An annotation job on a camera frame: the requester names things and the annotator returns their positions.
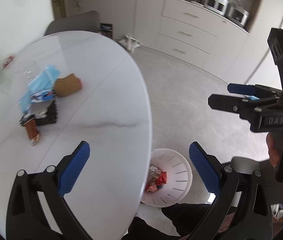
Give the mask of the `red snack packet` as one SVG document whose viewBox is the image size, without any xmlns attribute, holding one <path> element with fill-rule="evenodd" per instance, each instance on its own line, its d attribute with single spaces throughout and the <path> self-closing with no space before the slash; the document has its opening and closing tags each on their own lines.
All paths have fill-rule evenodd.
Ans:
<svg viewBox="0 0 283 240">
<path fill-rule="evenodd" d="M 167 183 L 167 173 L 164 171 L 161 171 L 159 177 L 155 180 L 155 185 L 161 186 L 166 183 Z"/>
</svg>

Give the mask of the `white tote bag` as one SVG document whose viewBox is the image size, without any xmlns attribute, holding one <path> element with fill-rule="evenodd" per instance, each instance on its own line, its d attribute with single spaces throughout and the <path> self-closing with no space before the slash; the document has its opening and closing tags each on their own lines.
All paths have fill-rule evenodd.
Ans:
<svg viewBox="0 0 283 240">
<path fill-rule="evenodd" d="M 133 53 L 136 48 L 141 46 L 140 41 L 129 34 L 126 34 L 125 38 L 123 40 L 120 40 L 118 43 L 123 46 L 129 53 Z"/>
</svg>

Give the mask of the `white red medicine box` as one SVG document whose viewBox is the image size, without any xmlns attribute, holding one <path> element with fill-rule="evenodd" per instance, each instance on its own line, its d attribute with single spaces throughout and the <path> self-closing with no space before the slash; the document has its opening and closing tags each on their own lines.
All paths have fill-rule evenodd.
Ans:
<svg viewBox="0 0 283 240">
<path fill-rule="evenodd" d="M 161 170 L 156 166 L 151 165 L 148 169 L 147 183 L 154 184 L 156 180 L 160 177 Z"/>
</svg>

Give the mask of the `beige drawer cabinet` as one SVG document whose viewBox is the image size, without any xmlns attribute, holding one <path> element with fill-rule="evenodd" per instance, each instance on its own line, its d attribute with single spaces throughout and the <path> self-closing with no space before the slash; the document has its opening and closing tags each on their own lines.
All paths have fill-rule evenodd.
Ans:
<svg viewBox="0 0 283 240">
<path fill-rule="evenodd" d="M 246 31 L 203 7 L 165 0 L 155 49 L 218 76 L 247 38 Z"/>
</svg>

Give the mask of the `brown paper bag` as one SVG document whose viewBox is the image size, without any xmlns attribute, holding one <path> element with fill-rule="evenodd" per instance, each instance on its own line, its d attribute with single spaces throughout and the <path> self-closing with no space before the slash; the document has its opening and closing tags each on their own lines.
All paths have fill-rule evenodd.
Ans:
<svg viewBox="0 0 283 240">
<path fill-rule="evenodd" d="M 58 97 L 66 97 L 83 88 L 81 79 L 78 78 L 74 73 L 68 76 L 57 79 L 54 84 L 54 91 Z"/>
</svg>

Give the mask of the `white trash basket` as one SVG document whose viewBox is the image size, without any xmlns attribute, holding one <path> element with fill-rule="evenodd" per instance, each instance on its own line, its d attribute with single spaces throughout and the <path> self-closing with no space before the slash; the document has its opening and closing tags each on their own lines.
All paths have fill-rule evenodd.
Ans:
<svg viewBox="0 0 283 240">
<path fill-rule="evenodd" d="M 168 207 L 180 202 L 192 184 L 189 162 L 180 153 L 168 148 L 152 151 L 150 164 L 166 172 L 167 181 L 157 191 L 145 191 L 141 202 L 152 207 Z"/>
</svg>

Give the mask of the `blue surgical mask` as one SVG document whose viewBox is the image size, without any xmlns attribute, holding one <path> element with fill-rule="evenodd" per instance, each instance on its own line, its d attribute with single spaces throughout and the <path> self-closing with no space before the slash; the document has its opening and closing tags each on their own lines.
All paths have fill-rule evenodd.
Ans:
<svg viewBox="0 0 283 240">
<path fill-rule="evenodd" d="M 48 65 L 37 77 L 35 77 L 26 86 L 26 91 L 18 101 L 18 105 L 23 114 L 31 115 L 30 94 L 32 92 L 53 89 L 60 71 L 52 65 Z"/>
</svg>

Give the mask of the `grey dining chair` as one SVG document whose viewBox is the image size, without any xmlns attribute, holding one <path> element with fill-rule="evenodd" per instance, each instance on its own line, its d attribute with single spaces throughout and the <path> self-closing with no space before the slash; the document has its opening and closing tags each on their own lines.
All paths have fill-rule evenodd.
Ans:
<svg viewBox="0 0 283 240">
<path fill-rule="evenodd" d="M 89 31 L 98 33 L 99 29 L 100 14 L 93 10 L 52 21 L 48 25 L 44 35 L 47 36 L 64 31 Z"/>
</svg>

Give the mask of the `black foam net sleeve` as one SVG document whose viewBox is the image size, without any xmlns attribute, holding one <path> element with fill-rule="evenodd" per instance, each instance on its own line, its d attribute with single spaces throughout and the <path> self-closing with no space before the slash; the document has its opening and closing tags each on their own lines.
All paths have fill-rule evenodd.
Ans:
<svg viewBox="0 0 283 240">
<path fill-rule="evenodd" d="M 47 117 L 44 119 L 35 119 L 37 126 L 44 126 L 44 125 L 50 125 L 55 124 L 57 122 L 57 105 L 56 105 L 56 99 L 36 103 L 31 106 L 31 114 L 35 118 L 35 114 L 38 112 L 41 112 L 44 109 L 48 109 L 47 111 Z"/>
</svg>

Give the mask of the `white printed paper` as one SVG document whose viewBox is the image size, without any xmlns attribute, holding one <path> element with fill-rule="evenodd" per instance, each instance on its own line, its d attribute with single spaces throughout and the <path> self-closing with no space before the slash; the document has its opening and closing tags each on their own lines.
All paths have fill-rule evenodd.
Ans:
<svg viewBox="0 0 283 240">
<path fill-rule="evenodd" d="M 47 115 L 47 111 L 48 111 L 48 109 L 46 108 L 46 109 L 42 110 L 41 112 L 36 113 L 35 114 L 35 119 L 44 119 L 44 118 L 46 118 L 48 116 Z"/>
</svg>

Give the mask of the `blue printed carton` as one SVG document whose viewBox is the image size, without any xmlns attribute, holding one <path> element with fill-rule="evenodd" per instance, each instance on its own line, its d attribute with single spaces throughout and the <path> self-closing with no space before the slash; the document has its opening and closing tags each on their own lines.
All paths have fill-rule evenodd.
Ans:
<svg viewBox="0 0 283 240">
<path fill-rule="evenodd" d="M 55 93 L 53 89 L 45 89 L 30 94 L 30 103 L 36 104 L 41 102 L 46 102 L 53 100 L 55 98 Z"/>
</svg>

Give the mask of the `white microwave oven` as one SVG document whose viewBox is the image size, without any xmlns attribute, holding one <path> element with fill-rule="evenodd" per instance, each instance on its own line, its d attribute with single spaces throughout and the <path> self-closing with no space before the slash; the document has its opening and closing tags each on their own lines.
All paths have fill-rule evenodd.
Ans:
<svg viewBox="0 0 283 240">
<path fill-rule="evenodd" d="M 224 16 L 227 10 L 228 0 L 205 0 L 204 7 Z"/>
</svg>

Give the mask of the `gold foil wrapper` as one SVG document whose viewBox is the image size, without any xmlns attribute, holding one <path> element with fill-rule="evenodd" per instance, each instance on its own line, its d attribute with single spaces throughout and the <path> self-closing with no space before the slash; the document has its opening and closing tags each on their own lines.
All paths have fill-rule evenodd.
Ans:
<svg viewBox="0 0 283 240">
<path fill-rule="evenodd" d="M 19 121 L 20 126 L 24 127 L 31 145 L 34 146 L 40 140 L 40 133 L 37 130 L 37 125 L 33 115 L 23 115 Z"/>
</svg>

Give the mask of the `pink paper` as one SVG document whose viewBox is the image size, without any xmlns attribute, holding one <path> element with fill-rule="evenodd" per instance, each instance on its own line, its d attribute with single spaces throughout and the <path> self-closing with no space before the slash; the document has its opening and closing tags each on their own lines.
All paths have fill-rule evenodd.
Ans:
<svg viewBox="0 0 283 240">
<path fill-rule="evenodd" d="M 146 192 L 156 192 L 157 191 L 157 185 L 146 185 Z"/>
</svg>

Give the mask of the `silver toaster oven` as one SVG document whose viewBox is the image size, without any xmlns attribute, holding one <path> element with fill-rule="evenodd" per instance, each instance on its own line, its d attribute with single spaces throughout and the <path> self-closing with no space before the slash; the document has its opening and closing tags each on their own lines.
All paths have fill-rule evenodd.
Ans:
<svg viewBox="0 0 283 240">
<path fill-rule="evenodd" d="M 230 4 L 225 16 L 236 25 L 244 28 L 249 18 L 249 12 L 240 5 Z"/>
</svg>

